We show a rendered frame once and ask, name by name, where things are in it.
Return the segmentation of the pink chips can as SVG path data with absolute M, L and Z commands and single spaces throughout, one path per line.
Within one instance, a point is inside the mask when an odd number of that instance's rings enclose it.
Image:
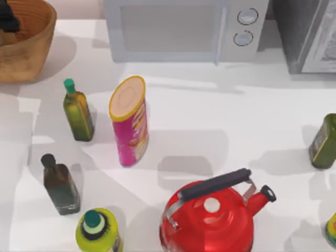
M 149 142 L 145 81 L 141 76 L 130 76 L 116 87 L 109 115 L 119 161 L 122 166 L 132 166 L 143 157 Z

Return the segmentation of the green-capped olive oil bottle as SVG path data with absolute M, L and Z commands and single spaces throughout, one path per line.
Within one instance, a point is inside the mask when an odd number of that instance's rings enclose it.
M 75 82 L 70 78 L 64 80 L 64 87 L 63 108 L 73 137 L 76 141 L 89 142 L 95 130 L 86 96 L 76 90 Z

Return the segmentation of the pale microwave oven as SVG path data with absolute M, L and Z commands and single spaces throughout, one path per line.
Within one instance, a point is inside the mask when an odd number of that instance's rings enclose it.
M 254 59 L 269 0 L 104 0 L 110 50 L 115 62 L 247 62 Z M 251 25 L 238 13 L 258 12 Z M 254 39 L 235 45 L 236 33 Z

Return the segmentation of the red kettle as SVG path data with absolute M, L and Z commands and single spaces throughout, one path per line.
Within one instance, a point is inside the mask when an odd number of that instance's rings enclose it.
M 164 252 L 251 252 L 253 217 L 276 200 L 242 168 L 181 187 L 167 202 L 159 227 Z

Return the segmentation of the microwave knob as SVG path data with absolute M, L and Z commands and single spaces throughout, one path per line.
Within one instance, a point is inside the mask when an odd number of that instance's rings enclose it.
M 237 15 L 237 21 L 241 25 L 251 25 L 258 19 L 258 12 L 254 8 L 241 10 Z
M 233 41 L 235 45 L 239 47 L 244 47 L 249 45 L 254 39 L 253 34 L 250 31 L 243 31 L 240 33 L 236 33 L 233 37 Z

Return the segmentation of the black-capped dark oil bottle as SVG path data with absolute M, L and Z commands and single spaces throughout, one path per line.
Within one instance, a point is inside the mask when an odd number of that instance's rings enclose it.
M 80 195 L 66 165 L 56 163 L 55 157 L 44 154 L 40 159 L 44 166 L 44 187 L 60 215 L 80 211 Z

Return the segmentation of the yellow-green bottle with green cap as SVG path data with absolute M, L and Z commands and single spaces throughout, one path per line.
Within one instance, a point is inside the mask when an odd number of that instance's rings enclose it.
M 78 222 L 75 237 L 82 252 L 122 252 L 117 220 L 106 208 L 86 211 Z

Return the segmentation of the dark green square bottle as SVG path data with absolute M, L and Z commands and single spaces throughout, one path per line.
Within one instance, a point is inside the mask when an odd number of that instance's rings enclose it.
M 336 161 L 336 113 L 324 117 L 323 124 L 309 146 L 309 157 L 317 169 L 328 169 Z

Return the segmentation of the wooden basket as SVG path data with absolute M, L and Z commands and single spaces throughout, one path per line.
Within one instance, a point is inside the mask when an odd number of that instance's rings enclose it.
M 35 80 L 45 64 L 57 13 L 46 0 L 7 0 L 20 22 L 17 43 L 0 46 L 0 83 Z

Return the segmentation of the black object in basket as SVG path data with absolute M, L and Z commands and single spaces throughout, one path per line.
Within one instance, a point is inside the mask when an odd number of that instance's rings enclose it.
M 0 0 L 0 30 L 9 33 L 20 31 L 20 23 L 7 0 Z

